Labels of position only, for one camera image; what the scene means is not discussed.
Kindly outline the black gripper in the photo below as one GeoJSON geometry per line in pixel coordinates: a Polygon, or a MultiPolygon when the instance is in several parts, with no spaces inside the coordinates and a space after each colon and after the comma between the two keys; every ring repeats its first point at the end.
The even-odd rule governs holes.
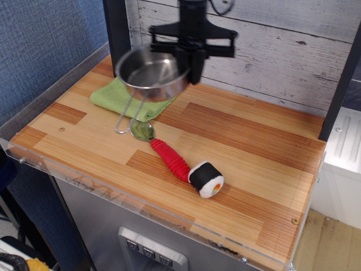
{"type": "Polygon", "coordinates": [[[152,35],[151,48],[157,53],[175,54],[180,74],[190,73],[190,83],[200,82],[205,60],[210,56],[234,57],[237,32],[212,24],[209,21],[199,26],[186,26],[177,22],[153,25],[149,28],[152,35]],[[207,40],[229,40],[229,45],[210,45],[207,40]]]}

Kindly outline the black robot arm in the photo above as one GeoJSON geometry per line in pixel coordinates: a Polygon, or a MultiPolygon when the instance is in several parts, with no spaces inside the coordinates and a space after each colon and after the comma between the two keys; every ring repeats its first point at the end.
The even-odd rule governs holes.
{"type": "Polygon", "coordinates": [[[153,52],[172,54],[179,65],[190,69],[188,82],[200,82],[204,62],[211,56],[233,58],[237,32],[208,21],[207,1],[180,1],[179,21],[153,25],[153,52]]]}

